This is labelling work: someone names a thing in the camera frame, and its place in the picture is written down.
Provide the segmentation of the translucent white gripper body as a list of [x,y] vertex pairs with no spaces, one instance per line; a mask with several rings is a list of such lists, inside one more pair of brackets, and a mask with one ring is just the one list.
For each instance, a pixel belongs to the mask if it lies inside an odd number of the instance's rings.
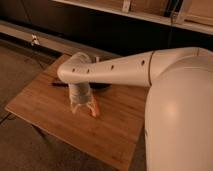
[[91,110],[92,91],[88,83],[69,84],[70,108],[73,113],[85,105]]

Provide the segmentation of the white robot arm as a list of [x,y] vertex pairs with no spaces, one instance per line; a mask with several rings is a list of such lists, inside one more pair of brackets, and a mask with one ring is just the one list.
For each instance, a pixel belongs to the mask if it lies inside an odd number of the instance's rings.
[[213,52],[155,50],[94,63],[78,52],[57,70],[73,108],[91,99],[90,83],[149,88],[147,171],[213,171]]

